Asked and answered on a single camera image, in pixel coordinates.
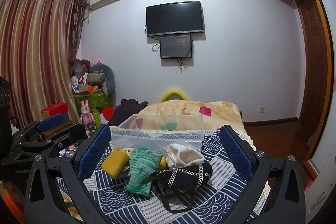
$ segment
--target handbag strap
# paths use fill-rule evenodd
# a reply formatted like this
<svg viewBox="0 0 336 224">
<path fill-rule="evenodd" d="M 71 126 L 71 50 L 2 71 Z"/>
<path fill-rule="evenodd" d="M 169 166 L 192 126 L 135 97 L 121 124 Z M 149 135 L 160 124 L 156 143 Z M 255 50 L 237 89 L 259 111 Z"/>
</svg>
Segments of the handbag strap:
<svg viewBox="0 0 336 224">
<path fill-rule="evenodd" d="M 156 178 L 156 179 L 153 181 L 153 185 L 154 185 L 154 188 L 155 188 L 155 191 L 156 191 L 157 195 L 160 197 L 160 199 L 161 199 L 161 201 L 162 201 L 162 204 L 163 204 L 163 206 L 165 207 L 165 209 L 166 209 L 167 211 L 169 211 L 169 212 L 172 213 L 172 214 L 178 214 L 178 213 L 185 213 L 185 212 L 188 212 L 188 211 L 190 211 L 190 210 L 193 208 L 193 205 L 192 205 L 192 204 L 194 203 L 194 197 L 190 197 L 190 200 L 187 200 L 188 203 L 190 204 L 189 206 L 187 206 L 186 208 L 183 208 L 183 209 L 172 210 L 172 209 L 170 208 L 170 204 L 169 204 L 169 200 L 168 200 L 168 199 L 169 199 L 169 198 L 178 198 L 178 197 L 181 196 L 181 193 L 178 192 L 178 191 L 175 190 L 175 189 L 172 189 L 172 188 L 166 186 L 164 183 L 162 183 L 162 185 L 164 186 L 164 190 L 168 188 L 168 189 L 170 189 L 170 190 L 172 190 L 172 191 L 174 192 L 173 194 L 163 194 L 163 193 L 161 192 L 160 188 L 159 188 L 158 181 L 159 181 L 160 183 L 162 183 L 162 182 L 160 181 L 160 179 Z"/>
</svg>

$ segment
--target blue and white patterned tablecloth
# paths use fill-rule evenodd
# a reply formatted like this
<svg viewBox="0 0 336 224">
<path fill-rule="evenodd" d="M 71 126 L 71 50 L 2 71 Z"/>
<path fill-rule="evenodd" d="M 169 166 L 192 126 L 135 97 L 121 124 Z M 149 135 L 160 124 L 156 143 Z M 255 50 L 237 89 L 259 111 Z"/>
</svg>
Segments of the blue and white patterned tablecloth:
<svg viewBox="0 0 336 224">
<path fill-rule="evenodd" d="M 205 186 L 195 192 L 196 203 L 193 210 L 172 214 L 165 210 L 161 201 L 156 197 L 153 187 L 150 198 L 131 194 L 124 189 L 127 185 L 127 179 L 112 179 L 102 170 L 101 165 L 111 151 L 112 148 L 109 144 L 92 177 L 84 181 L 86 188 L 99 204 L 101 210 L 111 218 L 111 223 L 216 224 L 229 211 L 246 185 L 246 181 L 237 175 L 222 147 L 219 141 L 219 132 L 206 130 L 202 143 L 202 154 L 205 161 L 212 165 L 213 175 Z M 58 179 L 58 185 L 67 193 L 62 179 Z M 258 216 L 265 200 L 266 198 L 262 194 L 250 219 Z M 181 197 L 170 203 L 171 209 L 176 210 L 184 208 L 185 200 Z"/>
</svg>

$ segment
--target bed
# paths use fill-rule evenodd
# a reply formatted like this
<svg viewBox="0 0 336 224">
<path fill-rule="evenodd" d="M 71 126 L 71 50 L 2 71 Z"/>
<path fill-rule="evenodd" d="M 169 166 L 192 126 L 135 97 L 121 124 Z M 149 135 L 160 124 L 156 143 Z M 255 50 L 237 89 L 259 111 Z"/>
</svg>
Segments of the bed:
<svg viewBox="0 0 336 224">
<path fill-rule="evenodd" d="M 229 124 L 240 138 L 250 143 L 255 150 L 253 141 L 247 135 L 238 107 L 230 102 L 203 103 L 198 101 L 172 100 L 150 105 L 139 114 L 145 115 L 191 115 L 202 114 L 204 123 L 204 141 L 202 153 L 205 160 L 213 167 L 213 175 L 206 186 L 196 191 L 194 209 L 186 213 L 171 214 L 167 212 L 152 189 L 150 198 L 128 193 L 124 187 L 127 179 L 112 179 L 101 168 L 105 158 L 112 151 L 111 144 L 105 150 L 93 175 L 84 181 L 93 199 L 102 211 L 110 217 L 111 223 L 218 223 L 230 209 L 246 185 L 230 162 L 219 141 L 217 130 Z M 67 193 L 62 179 L 58 179 L 60 189 Z M 268 184 L 254 208 L 250 219 L 260 213 L 269 193 Z M 173 210 L 183 208 L 185 200 L 171 200 Z"/>
</svg>

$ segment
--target wooden floor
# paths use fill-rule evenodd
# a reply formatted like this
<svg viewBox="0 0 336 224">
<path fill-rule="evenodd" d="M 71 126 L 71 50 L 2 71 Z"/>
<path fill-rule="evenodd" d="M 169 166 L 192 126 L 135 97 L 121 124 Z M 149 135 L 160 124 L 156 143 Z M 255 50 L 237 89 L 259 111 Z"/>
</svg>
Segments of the wooden floor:
<svg viewBox="0 0 336 224">
<path fill-rule="evenodd" d="M 270 157 L 284 159 L 294 155 L 301 164 L 309 148 L 308 136 L 297 122 L 274 124 L 262 127 L 246 127 L 257 150 L 262 150 Z M 301 168 L 303 184 L 306 185 L 310 176 Z"/>
</svg>

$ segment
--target metal screw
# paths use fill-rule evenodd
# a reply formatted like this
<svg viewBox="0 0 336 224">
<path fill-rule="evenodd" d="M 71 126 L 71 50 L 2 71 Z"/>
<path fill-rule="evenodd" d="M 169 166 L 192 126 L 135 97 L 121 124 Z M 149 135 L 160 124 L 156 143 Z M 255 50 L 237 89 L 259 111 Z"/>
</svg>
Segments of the metal screw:
<svg viewBox="0 0 336 224">
<path fill-rule="evenodd" d="M 70 157 L 72 157 L 74 155 L 74 153 L 75 153 L 74 150 L 69 150 L 69 151 L 67 151 L 65 153 L 65 156 L 68 157 L 68 158 L 70 158 Z"/>
<path fill-rule="evenodd" d="M 294 157 L 293 155 L 288 155 L 288 159 L 289 159 L 290 161 L 295 161 L 295 157 Z"/>
<path fill-rule="evenodd" d="M 259 150 L 259 151 L 256 152 L 256 154 L 259 158 L 265 157 L 265 152 L 264 151 Z"/>
<path fill-rule="evenodd" d="M 35 157 L 35 160 L 39 161 L 42 159 L 42 155 L 41 154 L 38 154 L 36 157 Z"/>
</svg>

